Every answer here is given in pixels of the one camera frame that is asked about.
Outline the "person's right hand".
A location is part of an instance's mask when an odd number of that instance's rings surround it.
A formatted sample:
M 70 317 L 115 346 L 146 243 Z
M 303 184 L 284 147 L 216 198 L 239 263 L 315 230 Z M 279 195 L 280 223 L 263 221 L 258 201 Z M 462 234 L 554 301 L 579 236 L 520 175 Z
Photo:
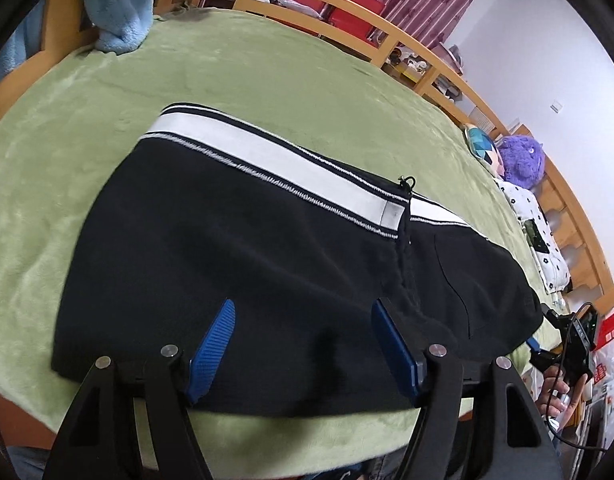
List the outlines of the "person's right hand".
M 582 375 L 575 388 L 565 382 L 564 375 L 556 365 L 550 366 L 543 373 L 543 384 L 535 404 L 541 415 L 561 419 L 563 425 L 569 421 L 582 398 L 587 375 Z

